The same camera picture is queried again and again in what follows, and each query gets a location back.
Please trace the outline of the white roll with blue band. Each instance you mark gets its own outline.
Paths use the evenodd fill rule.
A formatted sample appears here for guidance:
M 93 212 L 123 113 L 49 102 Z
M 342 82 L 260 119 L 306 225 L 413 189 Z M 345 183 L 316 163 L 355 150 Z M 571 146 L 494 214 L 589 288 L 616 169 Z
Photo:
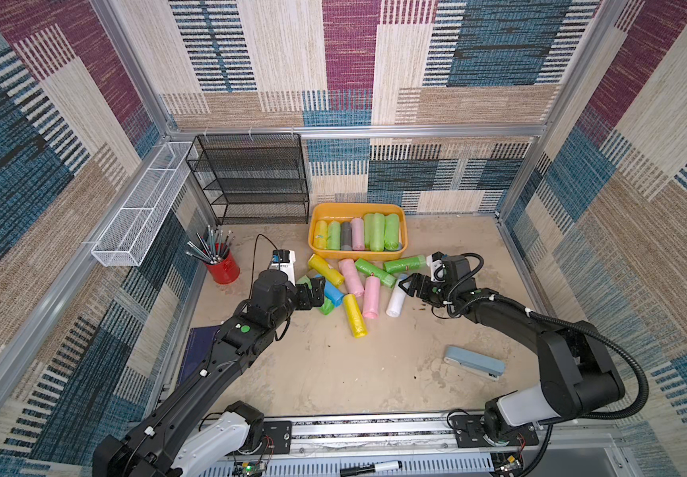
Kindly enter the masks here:
M 386 315 L 392 318 L 397 318 L 400 316 L 405 299 L 407 298 L 407 293 L 399 285 L 400 282 L 406 280 L 408 275 L 405 273 L 399 274 L 397 281 L 395 282 L 394 288 L 391 292 L 389 302 L 386 308 Z

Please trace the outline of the fat green roll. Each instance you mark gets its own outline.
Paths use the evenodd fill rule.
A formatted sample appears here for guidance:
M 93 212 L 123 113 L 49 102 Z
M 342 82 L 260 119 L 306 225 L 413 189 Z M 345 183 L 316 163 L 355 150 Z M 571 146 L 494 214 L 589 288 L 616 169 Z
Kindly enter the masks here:
M 385 217 L 383 244 L 386 250 L 396 252 L 400 250 L 400 217 L 397 214 L 389 214 Z

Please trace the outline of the yellow trash bag roll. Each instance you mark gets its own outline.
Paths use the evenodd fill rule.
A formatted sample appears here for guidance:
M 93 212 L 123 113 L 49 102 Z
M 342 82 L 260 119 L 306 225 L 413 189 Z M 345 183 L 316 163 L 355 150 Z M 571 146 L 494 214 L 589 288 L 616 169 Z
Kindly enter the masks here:
M 329 223 L 325 220 L 316 222 L 313 233 L 312 244 L 319 250 L 327 250 L 329 238 Z

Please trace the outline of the large light green roll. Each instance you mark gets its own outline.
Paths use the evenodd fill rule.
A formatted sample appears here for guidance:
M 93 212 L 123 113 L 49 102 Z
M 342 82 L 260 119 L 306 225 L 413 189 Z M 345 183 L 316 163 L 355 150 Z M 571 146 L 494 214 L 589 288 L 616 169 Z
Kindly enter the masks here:
M 342 246 L 342 224 L 331 221 L 327 228 L 327 250 L 340 250 Z

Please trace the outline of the plain light green roll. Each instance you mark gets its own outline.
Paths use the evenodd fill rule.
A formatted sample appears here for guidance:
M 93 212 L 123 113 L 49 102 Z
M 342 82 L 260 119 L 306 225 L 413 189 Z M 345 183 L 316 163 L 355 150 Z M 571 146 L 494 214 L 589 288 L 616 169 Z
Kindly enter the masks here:
M 373 236 L 373 213 L 365 214 L 363 216 L 363 244 L 366 250 L 371 250 L 371 237 Z

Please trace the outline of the small dark grey roll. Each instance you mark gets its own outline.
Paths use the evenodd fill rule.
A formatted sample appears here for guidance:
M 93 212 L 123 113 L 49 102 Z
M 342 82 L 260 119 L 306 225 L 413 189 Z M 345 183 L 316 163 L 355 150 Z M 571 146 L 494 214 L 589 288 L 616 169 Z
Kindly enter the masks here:
M 350 222 L 341 223 L 341 247 L 344 252 L 353 250 L 353 229 Z

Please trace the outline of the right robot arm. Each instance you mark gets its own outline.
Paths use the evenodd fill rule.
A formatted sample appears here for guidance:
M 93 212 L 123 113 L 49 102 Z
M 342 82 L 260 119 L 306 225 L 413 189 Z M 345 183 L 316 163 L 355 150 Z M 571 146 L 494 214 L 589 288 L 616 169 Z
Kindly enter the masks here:
M 537 385 L 486 403 L 483 429 L 492 444 L 506 443 L 533 423 L 574 419 L 615 421 L 637 415 L 650 397 L 648 378 L 628 351 L 587 321 L 540 314 L 492 288 L 476 284 L 472 254 L 442 256 L 439 274 L 413 273 L 397 282 L 410 297 L 442 308 L 517 341 L 538 358 Z

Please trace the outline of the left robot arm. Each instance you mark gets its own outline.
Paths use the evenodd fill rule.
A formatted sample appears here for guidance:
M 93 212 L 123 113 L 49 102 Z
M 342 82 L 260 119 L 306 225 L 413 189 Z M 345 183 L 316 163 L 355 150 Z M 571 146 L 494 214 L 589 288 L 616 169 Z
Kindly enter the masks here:
M 282 270 L 263 270 L 250 298 L 220 326 L 210 351 L 196 370 L 140 425 L 123 438 L 108 435 L 92 457 L 94 476 L 174 476 L 184 467 L 176 456 L 221 394 L 288 326 L 297 310 L 324 304 L 325 278 L 296 285 Z

